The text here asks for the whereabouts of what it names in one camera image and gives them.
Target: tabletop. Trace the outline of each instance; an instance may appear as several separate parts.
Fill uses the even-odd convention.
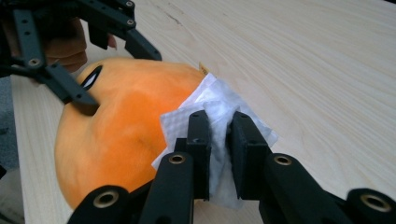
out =
[[[279,135],[327,191],[370,188],[396,199],[396,5],[381,0],[135,0],[137,30],[167,62],[202,62]],[[128,55],[87,48],[90,62]],[[53,148],[62,103],[12,78],[26,223],[65,223]],[[198,203],[194,223],[262,223]]]

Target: white tissue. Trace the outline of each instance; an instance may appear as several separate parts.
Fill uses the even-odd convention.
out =
[[[225,146],[227,128],[233,119],[233,113],[240,111],[249,115],[269,147],[274,145],[277,135],[253,113],[238,94],[232,91],[225,82],[215,78],[210,73],[206,75],[199,87],[183,102],[178,110],[161,116],[161,125],[167,148],[152,163],[152,166],[158,169],[161,158],[174,151],[177,138],[187,138],[190,114],[203,109],[208,116],[212,134],[209,201],[221,206],[240,208],[242,201],[237,200],[236,197],[230,155]]]

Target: screw hole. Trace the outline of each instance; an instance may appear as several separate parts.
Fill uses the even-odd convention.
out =
[[[29,60],[28,64],[29,64],[29,66],[37,66],[40,64],[40,60],[37,58],[33,58],[33,59]]]
[[[133,7],[133,6],[134,6],[134,3],[131,2],[131,1],[126,2],[126,6],[127,6],[127,7]]]
[[[186,160],[182,155],[175,155],[169,158],[169,162],[172,164],[181,164]]]
[[[96,196],[93,205],[97,208],[106,208],[113,205],[119,199],[119,194],[115,190],[108,190]]]
[[[128,25],[133,25],[133,24],[134,24],[134,21],[133,21],[133,20],[128,20],[126,23],[127,23]]]
[[[277,156],[274,158],[275,162],[279,165],[291,165],[291,159],[285,156]]]
[[[378,212],[389,212],[392,210],[390,204],[387,203],[380,197],[377,197],[373,194],[363,194],[361,195],[361,201],[368,207],[378,211]]]

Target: wooden table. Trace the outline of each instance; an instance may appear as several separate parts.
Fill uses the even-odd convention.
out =
[[[137,29],[168,62],[228,82],[329,192],[367,187],[396,199],[396,5],[380,0],[136,0]],[[89,46],[90,61],[115,55]],[[62,104],[12,78],[27,223],[65,223],[53,144]],[[261,223],[257,203],[209,203],[195,223]]]

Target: robotic hand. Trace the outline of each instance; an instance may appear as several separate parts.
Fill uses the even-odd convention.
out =
[[[89,193],[68,224],[192,223],[193,200],[209,200],[211,139],[204,110],[190,115],[187,138],[162,158],[155,178],[128,192],[106,185]],[[396,202],[373,189],[346,200],[325,191],[298,162],[273,153],[249,115],[235,112],[227,133],[239,199],[259,201],[265,224],[396,223]]]
[[[135,58],[160,61],[161,54],[136,29],[134,3],[129,0],[0,0],[0,18],[15,22],[21,56],[12,56],[3,29],[0,29],[0,77],[10,74],[30,77],[46,84],[64,103],[72,103],[92,115],[96,101],[71,78],[60,64],[48,65],[41,37],[63,36],[64,24],[78,17],[89,25],[91,42],[107,48],[107,35],[125,40],[125,48]]]

